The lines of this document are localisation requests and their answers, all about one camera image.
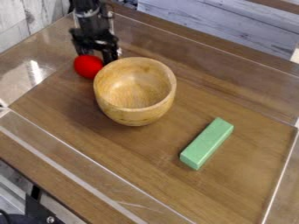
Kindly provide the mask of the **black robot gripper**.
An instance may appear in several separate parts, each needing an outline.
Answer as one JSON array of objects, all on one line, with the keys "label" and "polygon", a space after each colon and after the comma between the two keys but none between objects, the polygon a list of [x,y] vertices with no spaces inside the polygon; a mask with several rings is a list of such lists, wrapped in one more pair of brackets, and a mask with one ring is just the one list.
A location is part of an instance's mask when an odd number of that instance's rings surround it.
[{"label": "black robot gripper", "polygon": [[110,30],[92,32],[71,28],[70,34],[78,55],[90,55],[90,51],[98,50],[102,51],[106,65],[118,60],[118,37]]}]

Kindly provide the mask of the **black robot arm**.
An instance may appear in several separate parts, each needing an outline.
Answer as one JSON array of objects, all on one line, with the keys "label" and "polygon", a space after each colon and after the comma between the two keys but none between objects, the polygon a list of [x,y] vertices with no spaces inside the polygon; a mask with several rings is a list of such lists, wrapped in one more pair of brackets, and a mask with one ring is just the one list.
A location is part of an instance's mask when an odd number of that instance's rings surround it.
[{"label": "black robot arm", "polygon": [[70,29],[78,55],[102,52],[103,63],[118,60],[119,38],[112,32],[114,14],[106,0],[72,0],[76,28]]}]

